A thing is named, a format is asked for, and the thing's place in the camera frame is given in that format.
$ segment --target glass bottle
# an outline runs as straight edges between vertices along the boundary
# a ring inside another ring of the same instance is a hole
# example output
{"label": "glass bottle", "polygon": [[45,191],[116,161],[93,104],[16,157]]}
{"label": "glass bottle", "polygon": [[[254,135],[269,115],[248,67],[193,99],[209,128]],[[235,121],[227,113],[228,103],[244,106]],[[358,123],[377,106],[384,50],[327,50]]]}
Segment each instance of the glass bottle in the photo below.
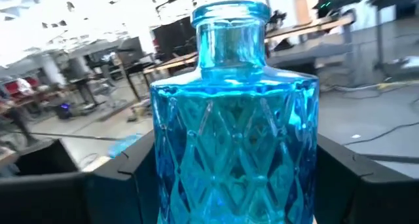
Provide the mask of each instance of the glass bottle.
{"label": "glass bottle", "polygon": [[152,84],[159,223],[312,223],[319,82],[266,66],[269,15],[197,8],[196,70]]}

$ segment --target floor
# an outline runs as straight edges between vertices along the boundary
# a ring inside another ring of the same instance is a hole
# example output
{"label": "floor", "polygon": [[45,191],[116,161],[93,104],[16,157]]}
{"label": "floor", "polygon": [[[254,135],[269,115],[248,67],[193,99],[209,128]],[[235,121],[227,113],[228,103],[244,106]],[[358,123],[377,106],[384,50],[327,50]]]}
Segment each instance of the floor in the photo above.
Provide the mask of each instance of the floor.
{"label": "floor", "polygon": [[[384,24],[384,51],[386,61],[406,55],[419,55],[419,20],[402,20]],[[353,32],[355,56],[358,67],[364,69],[365,84],[381,81],[380,75],[373,72],[376,60],[375,29]],[[140,94],[146,94],[146,88],[134,81],[140,88]],[[320,81],[329,84],[346,84],[347,79],[330,71],[320,75]],[[131,90],[126,83],[118,83],[114,95],[121,99],[133,100]],[[419,122],[419,103],[411,104],[419,97],[418,86],[406,86],[381,95],[377,91],[358,91],[343,94],[326,92],[320,98],[319,133],[340,143],[347,144],[375,138],[401,124]],[[99,122],[100,113],[80,117],[64,122],[52,117],[34,124],[34,133],[48,135],[40,138],[62,138],[65,146],[76,161],[86,156],[106,155],[110,146],[118,140],[132,134],[146,134],[153,128],[152,119],[144,117],[137,122],[126,122],[131,115],[129,109],[116,114],[105,122]],[[410,177],[419,177],[419,147],[417,132],[419,123],[414,126],[398,128],[380,138],[347,145],[347,148],[366,154],[379,163],[397,170]]]}

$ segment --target diamond pattern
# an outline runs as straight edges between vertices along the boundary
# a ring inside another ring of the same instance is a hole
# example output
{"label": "diamond pattern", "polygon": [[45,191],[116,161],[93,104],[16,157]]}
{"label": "diamond pattern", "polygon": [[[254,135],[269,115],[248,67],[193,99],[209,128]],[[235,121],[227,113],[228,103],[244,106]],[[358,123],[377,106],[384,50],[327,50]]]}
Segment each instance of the diamond pattern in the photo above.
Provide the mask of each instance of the diamond pattern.
{"label": "diamond pattern", "polygon": [[252,97],[156,96],[159,222],[308,223],[316,97],[306,88]]}

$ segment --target bottle neck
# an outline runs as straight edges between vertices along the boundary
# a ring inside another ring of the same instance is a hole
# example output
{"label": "bottle neck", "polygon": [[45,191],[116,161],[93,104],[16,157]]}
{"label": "bottle neck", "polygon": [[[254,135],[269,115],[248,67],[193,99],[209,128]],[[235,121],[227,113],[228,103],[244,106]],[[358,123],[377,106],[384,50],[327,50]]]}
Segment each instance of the bottle neck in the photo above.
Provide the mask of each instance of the bottle neck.
{"label": "bottle neck", "polygon": [[198,67],[202,71],[221,68],[260,70],[264,58],[263,21],[249,18],[215,20],[196,27]]}

